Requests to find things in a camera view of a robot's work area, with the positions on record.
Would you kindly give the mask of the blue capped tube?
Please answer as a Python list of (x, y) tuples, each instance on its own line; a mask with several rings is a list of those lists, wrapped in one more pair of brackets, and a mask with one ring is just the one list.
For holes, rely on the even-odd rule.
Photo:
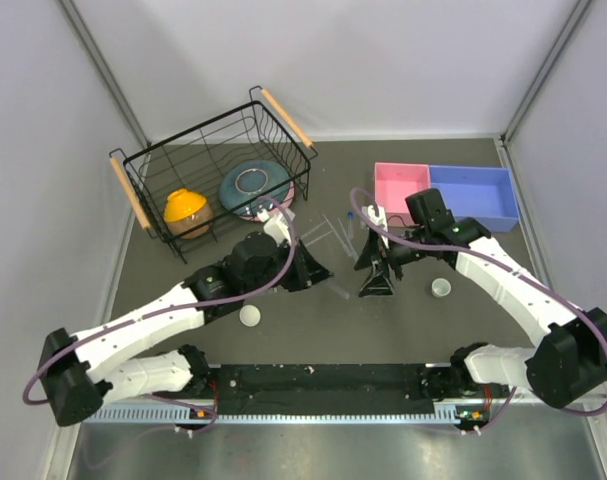
[(334, 282), (334, 281), (328, 282), (327, 286), (333, 292), (335, 292), (337, 295), (339, 295), (341, 298), (343, 298), (345, 300), (349, 300), (351, 298), (350, 293), (347, 290), (345, 290), (342, 287), (340, 287), (336, 282)]
[(347, 212), (347, 226), (348, 239), (352, 241), (354, 239), (354, 214), (352, 211)]

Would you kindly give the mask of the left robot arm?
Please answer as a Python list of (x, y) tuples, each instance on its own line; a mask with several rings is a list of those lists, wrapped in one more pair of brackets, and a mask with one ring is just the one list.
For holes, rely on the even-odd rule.
[(223, 260), (121, 318), (75, 334), (63, 328), (49, 333), (38, 370), (56, 424), (78, 424), (129, 397), (181, 390), (192, 397), (203, 394), (210, 374), (197, 348), (183, 346), (148, 358), (143, 352), (241, 310), (254, 295), (277, 287), (302, 291), (331, 276), (302, 241), (253, 232)]

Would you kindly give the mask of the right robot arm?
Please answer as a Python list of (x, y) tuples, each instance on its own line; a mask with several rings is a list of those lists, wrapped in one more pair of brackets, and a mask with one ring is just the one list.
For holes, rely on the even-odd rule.
[[(584, 310), (542, 284), (479, 221), (456, 220), (438, 190), (429, 188), (407, 201), (419, 219), (404, 237), (389, 232), (381, 206), (350, 201), (369, 230), (355, 266), (371, 270), (362, 295), (390, 295), (390, 279), (401, 279), (403, 266), (442, 260), (491, 297), (531, 342), (528, 348), (478, 342), (458, 349), (449, 372), (457, 393), (470, 396), (486, 384), (501, 384), (527, 389), (546, 405), (571, 412), (573, 403), (607, 387), (607, 313), (598, 307)], [(605, 412), (607, 396), (584, 414)]]

